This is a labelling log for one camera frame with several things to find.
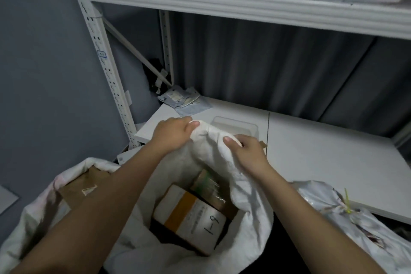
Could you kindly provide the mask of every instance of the white sack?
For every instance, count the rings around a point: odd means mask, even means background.
[[[391,231],[367,209],[347,213],[342,196],[324,182],[293,182],[292,185],[314,209],[347,234],[387,273],[411,273],[411,243]]]
[[[160,162],[104,263],[109,273],[239,273],[262,254],[271,232],[273,210],[260,188],[242,173],[241,166],[234,161],[222,141],[224,136],[234,138],[201,121],[191,135],[193,141]],[[240,209],[224,239],[207,258],[176,245],[161,244],[148,230],[155,201],[172,183],[188,189],[201,171],[202,162],[229,180],[231,200]],[[0,251],[0,273],[17,265],[22,246],[44,216],[46,200],[55,202],[55,191],[93,164],[111,172],[119,167],[88,158],[57,176],[32,204],[24,208],[19,225],[4,242]],[[67,207],[61,207],[55,220],[68,211]]]

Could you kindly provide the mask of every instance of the curtain fold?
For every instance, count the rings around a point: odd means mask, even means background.
[[[178,12],[171,31],[176,83],[205,96],[388,137],[411,120],[410,41]]]

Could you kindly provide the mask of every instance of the person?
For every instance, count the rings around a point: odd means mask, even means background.
[[[164,156],[190,141],[199,125],[191,121],[184,117],[159,122],[151,141],[56,224],[12,273],[97,273],[154,169]],[[236,137],[243,146],[229,137],[223,141],[262,187],[311,273],[384,273],[270,166],[256,138]]]

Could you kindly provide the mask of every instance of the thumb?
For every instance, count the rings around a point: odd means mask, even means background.
[[[191,136],[191,133],[194,131],[195,128],[197,128],[200,125],[199,121],[193,121],[189,122],[187,126],[185,127],[185,132],[188,134],[188,136]]]
[[[236,153],[241,148],[241,146],[230,137],[224,137],[223,142],[233,153]]]

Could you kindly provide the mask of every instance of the forearm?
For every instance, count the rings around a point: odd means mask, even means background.
[[[97,273],[164,155],[148,143],[50,230],[13,273]]]
[[[384,273],[366,252],[323,218],[273,168],[268,165],[260,173],[257,181],[312,273]]]

